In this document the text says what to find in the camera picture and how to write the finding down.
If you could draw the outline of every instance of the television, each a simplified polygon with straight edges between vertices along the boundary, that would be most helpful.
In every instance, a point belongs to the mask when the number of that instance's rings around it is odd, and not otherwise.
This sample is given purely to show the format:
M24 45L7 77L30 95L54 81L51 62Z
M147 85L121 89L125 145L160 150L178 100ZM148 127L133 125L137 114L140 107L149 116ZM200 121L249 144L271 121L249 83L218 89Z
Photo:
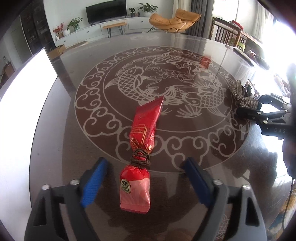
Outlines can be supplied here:
M107 1L86 7L86 14L89 24L126 16L126 0Z

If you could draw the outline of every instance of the red candy wrapper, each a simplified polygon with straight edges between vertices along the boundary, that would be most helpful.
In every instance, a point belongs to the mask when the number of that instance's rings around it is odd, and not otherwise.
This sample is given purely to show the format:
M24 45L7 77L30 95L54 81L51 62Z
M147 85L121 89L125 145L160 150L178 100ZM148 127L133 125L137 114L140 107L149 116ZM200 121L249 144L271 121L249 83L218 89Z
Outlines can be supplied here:
M154 148L156 121L161 112L163 96L137 107L129 135L133 149L131 164L120 174L120 208L134 213L147 213L150 209L149 154Z

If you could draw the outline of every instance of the orange lounge chair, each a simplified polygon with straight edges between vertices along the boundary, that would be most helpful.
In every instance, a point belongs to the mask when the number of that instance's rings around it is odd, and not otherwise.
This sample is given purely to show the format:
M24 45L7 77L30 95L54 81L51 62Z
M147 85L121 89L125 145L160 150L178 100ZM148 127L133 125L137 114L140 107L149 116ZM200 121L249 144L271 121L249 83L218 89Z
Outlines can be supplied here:
M200 16L201 15L198 13L185 11L181 8L177 9L176 16L171 19L163 18L157 13L154 13L149 19L149 23L151 23L153 27L148 32L156 28L168 33L185 31L195 24L200 19Z

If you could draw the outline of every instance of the circular logo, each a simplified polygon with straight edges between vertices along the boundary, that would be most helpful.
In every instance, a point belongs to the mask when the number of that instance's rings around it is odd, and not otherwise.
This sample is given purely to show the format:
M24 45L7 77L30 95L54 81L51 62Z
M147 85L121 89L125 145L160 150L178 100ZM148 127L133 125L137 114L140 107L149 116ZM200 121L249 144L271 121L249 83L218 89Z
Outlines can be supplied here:
M122 190L124 190L127 194L131 193L131 185L128 180L122 179L120 184L121 184Z
M164 96L150 170L181 171L187 157L209 168L233 156L249 131L250 123L235 114L229 90L234 80L192 51L135 48L111 56L86 75L75 97L76 116L98 148L128 163L136 108Z

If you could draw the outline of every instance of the black cable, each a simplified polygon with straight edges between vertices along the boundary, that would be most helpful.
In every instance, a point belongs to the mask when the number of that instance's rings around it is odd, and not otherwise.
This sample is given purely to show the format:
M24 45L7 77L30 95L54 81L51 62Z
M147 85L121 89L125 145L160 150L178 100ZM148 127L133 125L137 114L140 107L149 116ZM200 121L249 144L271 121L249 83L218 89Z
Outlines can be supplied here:
M283 220L282 220L282 223L281 223L282 228L283 228L283 231L285 230L285 227L284 227L284 220L285 220L286 212L287 212L288 205L289 205L289 202L290 202L290 198L291 198L291 195L292 195L293 184L294 184L294 178L292 178L292 182L291 182L291 190L290 190L290 194L289 194L289 198L288 198L287 206L286 206L286 209L285 209L285 212L284 212Z

